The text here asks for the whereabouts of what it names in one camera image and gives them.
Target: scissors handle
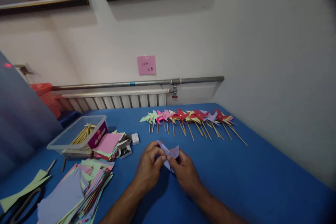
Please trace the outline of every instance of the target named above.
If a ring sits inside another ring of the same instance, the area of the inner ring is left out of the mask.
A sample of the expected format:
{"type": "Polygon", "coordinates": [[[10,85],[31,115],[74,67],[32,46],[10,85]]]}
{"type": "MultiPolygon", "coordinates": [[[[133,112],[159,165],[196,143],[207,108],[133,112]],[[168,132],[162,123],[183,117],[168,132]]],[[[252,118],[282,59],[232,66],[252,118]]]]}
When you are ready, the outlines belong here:
{"type": "Polygon", "coordinates": [[[37,208],[37,204],[43,199],[43,195],[44,195],[44,186],[40,186],[38,188],[36,188],[34,191],[32,191],[28,197],[24,200],[23,204],[19,206],[19,209],[15,211],[14,216],[12,217],[10,224],[20,224],[23,223],[24,221],[26,221],[30,215],[35,211],[35,209],[37,208]],[[21,214],[26,210],[26,208],[28,208],[29,204],[31,203],[32,199],[34,198],[34,196],[40,193],[35,201],[35,203],[33,204],[33,206],[26,212],[25,215],[23,215],[21,218],[21,214]]]}

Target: gray curtain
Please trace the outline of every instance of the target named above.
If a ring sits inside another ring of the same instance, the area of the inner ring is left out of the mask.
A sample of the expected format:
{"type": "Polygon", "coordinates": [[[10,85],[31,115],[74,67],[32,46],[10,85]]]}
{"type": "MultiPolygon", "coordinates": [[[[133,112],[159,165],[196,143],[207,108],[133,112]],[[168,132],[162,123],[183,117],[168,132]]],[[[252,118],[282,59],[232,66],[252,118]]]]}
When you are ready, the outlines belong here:
{"type": "Polygon", "coordinates": [[[0,180],[61,131],[54,114],[0,52],[0,180]]]}

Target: scissors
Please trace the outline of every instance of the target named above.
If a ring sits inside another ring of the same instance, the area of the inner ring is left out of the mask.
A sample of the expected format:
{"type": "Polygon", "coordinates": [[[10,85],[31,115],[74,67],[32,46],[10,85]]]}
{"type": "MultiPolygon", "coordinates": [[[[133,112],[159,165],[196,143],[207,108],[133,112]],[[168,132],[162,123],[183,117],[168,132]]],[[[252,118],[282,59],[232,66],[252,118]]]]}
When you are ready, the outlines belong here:
{"type": "MultiPolygon", "coordinates": [[[[46,173],[49,174],[50,170],[56,163],[57,159],[55,159],[49,168],[46,170],[46,173]]],[[[22,196],[17,200],[16,203],[16,209],[12,212],[10,217],[7,219],[7,221],[4,224],[20,224],[26,221],[31,214],[36,210],[37,204],[40,203],[40,201],[43,199],[45,192],[44,184],[37,187],[35,190],[31,191],[30,193],[27,193],[26,195],[22,196]],[[28,208],[30,205],[32,199],[35,197],[37,193],[40,193],[35,201],[35,203],[32,205],[32,207],[26,212],[25,215],[23,215],[21,218],[21,214],[28,208]]],[[[0,221],[3,219],[6,213],[2,213],[0,215],[0,221]]]]}

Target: radiator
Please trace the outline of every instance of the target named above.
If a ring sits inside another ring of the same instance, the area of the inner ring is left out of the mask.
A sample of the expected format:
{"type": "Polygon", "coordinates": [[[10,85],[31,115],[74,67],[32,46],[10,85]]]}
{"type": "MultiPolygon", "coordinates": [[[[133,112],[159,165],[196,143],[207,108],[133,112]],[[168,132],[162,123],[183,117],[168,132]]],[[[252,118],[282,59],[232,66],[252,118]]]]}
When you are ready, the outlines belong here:
{"type": "Polygon", "coordinates": [[[83,113],[88,110],[165,106],[168,93],[169,89],[106,91],[57,94],[55,99],[61,110],[83,113]]]}

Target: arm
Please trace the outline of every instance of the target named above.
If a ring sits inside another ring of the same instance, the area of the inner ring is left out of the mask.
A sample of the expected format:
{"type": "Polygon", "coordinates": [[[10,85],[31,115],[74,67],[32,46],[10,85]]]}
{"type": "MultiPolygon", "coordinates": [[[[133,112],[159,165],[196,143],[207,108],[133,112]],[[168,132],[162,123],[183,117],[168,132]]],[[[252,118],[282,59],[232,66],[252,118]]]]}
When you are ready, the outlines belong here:
{"type": "Polygon", "coordinates": [[[142,198],[156,185],[160,169],[166,160],[165,152],[151,142],[141,156],[134,179],[99,224],[131,223],[142,198]]]}
{"type": "Polygon", "coordinates": [[[179,162],[171,156],[167,158],[185,194],[195,202],[211,223],[246,223],[208,192],[197,174],[193,161],[182,150],[179,162]]]}

